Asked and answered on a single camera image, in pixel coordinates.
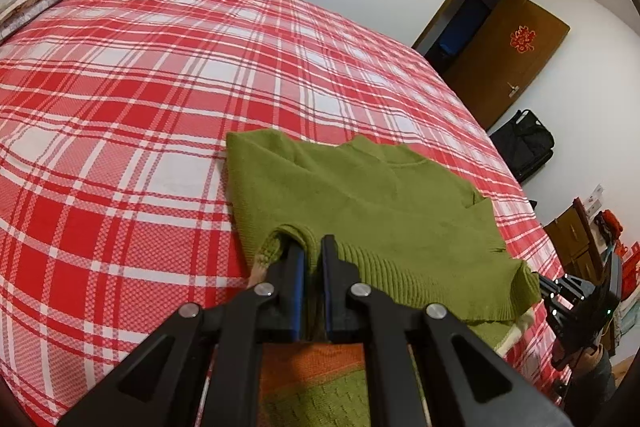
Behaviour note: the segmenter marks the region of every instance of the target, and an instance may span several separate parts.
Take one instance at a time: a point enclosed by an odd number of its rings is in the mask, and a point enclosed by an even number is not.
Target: wooden door
[[[529,0],[500,0],[442,77],[489,129],[540,73],[568,31],[569,26]]]

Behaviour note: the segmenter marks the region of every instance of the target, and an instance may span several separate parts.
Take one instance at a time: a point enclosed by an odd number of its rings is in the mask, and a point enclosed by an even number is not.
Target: checkered bed cover
[[[0,46],[0,373],[54,424],[185,301],[247,268],[225,134],[405,142],[494,202],[514,257],[553,247],[487,135],[428,63],[302,0],[64,0]],[[508,361],[538,387],[553,334]]]

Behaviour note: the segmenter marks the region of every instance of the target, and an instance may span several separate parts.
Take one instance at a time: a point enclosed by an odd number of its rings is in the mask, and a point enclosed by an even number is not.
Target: black bag
[[[531,177],[554,155],[554,137],[529,109],[518,111],[489,138],[518,183]]]

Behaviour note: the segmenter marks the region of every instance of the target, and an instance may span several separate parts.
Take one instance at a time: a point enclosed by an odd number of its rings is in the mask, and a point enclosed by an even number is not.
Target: metal screw
[[[447,316],[447,309],[442,305],[433,303],[427,306],[427,315],[429,315],[432,319],[443,319]]]
[[[371,295],[371,286],[364,282],[356,282],[351,285],[351,293],[356,297],[369,297]]]
[[[180,314],[180,317],[183,317],[185,319],[192,319],[193,317],[198,315],[198,313],[200,313],[200,306],[198,306],[195,302],[187,302],[186,304],[180,306],[178,313]]]
[[[254,288],[254,292],[256,292],[260,297],[273,295],[274,291],[276,291],[276,288],[274,288],[273,284],[270,282],[261,282],[260,284],[255,285]]]

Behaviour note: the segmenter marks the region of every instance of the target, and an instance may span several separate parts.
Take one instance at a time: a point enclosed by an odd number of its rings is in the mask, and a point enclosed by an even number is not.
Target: door handle
[[[508,82],[507,82],[507,86],[511,87],[509,98],[513,98],[516,95],[516,93],[520,90],[520,86],[511,86],[511,84]]]

